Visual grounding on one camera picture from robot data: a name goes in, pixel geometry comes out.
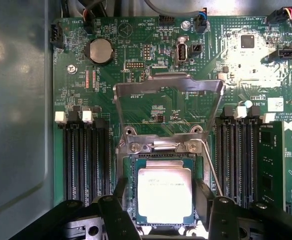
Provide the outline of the CPU socket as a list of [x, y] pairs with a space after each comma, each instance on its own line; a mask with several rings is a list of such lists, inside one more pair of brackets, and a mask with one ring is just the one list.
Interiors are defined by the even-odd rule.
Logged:
[[195, 153], [176, 153], [174, 151], [155, 151], [152, 153], [139, 153], [139, 154], [127, 154], [123, 151], [126, 150], [125, 147], [121, 147], [118, 151], [120, 140], [115, 141], [115, 155], [116, 155], [116, 174], [117, 177], [127, 178], [128, 182], [122, 198], [123, 209], [128, 212], [133, 224], [135, 225], [139, 235], [171, 235], [171, 236], [183, 236], [183, 237], [207, 237], [207, 233], [200, 233], [199, 230], [202, 228], [202, 221], [200, 220], [196, 209], [193, 193], [193, 204], [195, 210], [195, 223], [193, 225], [138, 225], [134, 218], [134, 206], [135, 200], [133, 198], [134, 193], [134, 163], [133, 160], [136, 157], [144, 155], [188, 155], [195, 158], [194, 162], [194, 177], [192, 181], [192, 187], [194, 190], [195, 184], [194, 180], [203, 180], [203, 157], [198, 156]]

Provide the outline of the metal locking lever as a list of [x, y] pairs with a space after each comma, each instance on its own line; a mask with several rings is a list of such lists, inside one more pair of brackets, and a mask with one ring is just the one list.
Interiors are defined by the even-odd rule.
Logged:
[[202, 147], [202, 157], [203, 157], [203, 179], [204, 182], [210, 186], [211, 184], [211, 177], [214, 177], [215, 186], [220, 196], [223, 196], [223, 192], [219, 183], [219, 180], [216, 175], [216, 171], [214, 169], [214, 165], [211, 160], [211, 156], [208, 150], [207, 142], [201, 140], [201, 147]]

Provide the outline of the green RAM stick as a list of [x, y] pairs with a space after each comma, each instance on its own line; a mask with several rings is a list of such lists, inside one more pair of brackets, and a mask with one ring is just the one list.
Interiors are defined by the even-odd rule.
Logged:
[[259, 126], [257, 142], [257, 199], [285, 209], [284, 126], [274, 121]]

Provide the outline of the metal socket cover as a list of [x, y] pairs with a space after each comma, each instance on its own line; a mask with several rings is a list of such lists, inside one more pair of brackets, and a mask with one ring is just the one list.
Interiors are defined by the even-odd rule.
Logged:
[[[192, 127], [190, 132], [175, 133], [172, 136], [158, 136], [156, 134], [137, 134], [132, 126], [124, 121], [122, 108], [123, 97], [139, 94], [157, 94], [163, 87], [174, 88], [180, 92], [211, 92], [215, 100], [211, 107], [211, 112], [203, 130], [195, 130]], [[202, 152], [201, 140], [205, 141], [212, 129], [213, 120], [217, 113], [217, 108], [224, 94], [224, 82], [215, 80], [194, 80], [190, 75], [179, 73], [157, 73], [143, 82], [117, 83], [113, 87], [114, 101], [116, 104], [119, 121], [122, 127], [121, 147], [126, 148], [127, 154], [150, 154], [155, 151], [174, 151], [176, 153], [200, 154]]]

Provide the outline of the white sticker label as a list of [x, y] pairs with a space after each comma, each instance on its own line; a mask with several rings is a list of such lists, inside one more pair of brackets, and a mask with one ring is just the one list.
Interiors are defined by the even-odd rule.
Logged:
[[267, 111], [268, 112], [283, 112], [284, 111], [283, 98], [282, 97], [268, 97]]

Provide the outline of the green motherboard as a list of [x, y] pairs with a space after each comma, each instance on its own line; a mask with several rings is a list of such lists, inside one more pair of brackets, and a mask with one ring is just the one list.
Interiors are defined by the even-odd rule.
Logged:
[[51, 24], [54, 202], [88, 205], [147, 160], [182, 161], [215, 194], [292, 215], [292, 6], [277, 16], [68, 17]]

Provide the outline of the grey metal PC case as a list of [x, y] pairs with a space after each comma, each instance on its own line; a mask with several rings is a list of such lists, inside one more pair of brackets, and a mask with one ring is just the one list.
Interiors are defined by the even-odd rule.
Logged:
[[0, 240], [55, 207], [49, 41], [60, 10], [59, 0], [0, 0]]

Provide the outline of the silver coin cell battery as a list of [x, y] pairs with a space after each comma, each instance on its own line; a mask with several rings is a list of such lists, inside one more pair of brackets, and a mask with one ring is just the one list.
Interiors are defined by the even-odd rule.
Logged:
[[107, 39], [96, 38], [86, 44], [84, 47], [84, 55], [94, 65], [106, 66], [114, 58], [114, 49]]

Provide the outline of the internal USB port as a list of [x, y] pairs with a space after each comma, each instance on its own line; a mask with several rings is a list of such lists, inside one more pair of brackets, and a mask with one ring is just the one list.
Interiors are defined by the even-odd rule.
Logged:
[[176, 42], [175, 61], [177, 66], [183, 65], [188, 58], [188, 46], [186, 42], [188, 38], [186, 36], [180, 36]]

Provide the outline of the small black fan header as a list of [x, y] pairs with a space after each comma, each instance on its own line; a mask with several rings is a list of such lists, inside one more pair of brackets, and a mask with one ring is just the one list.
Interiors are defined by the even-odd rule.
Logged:
[[189, 54], [191, 57], [198, 57], [202, 53], [202, 44], [192, 43], [190, 46]]

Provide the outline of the black square chip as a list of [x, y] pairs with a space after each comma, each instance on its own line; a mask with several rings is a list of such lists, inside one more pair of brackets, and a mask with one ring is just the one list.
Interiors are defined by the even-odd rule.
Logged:
[[242, 35], [240, 45], [242, 49], [253, 49], [255, 45], [254, 35]]

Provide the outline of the black power connector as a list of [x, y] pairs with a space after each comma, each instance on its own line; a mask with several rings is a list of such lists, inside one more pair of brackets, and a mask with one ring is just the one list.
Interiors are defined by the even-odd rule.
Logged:
[[50, 43], [56, 48], [64, 48], [63, 29], [60, 22], [51, 24]]

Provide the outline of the black pin header socket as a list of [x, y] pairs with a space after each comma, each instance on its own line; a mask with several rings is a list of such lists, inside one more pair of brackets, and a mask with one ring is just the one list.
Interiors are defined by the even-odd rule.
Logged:
[[175, 26], [175, 18], [172, 16], [159, 15], [159, 26]]

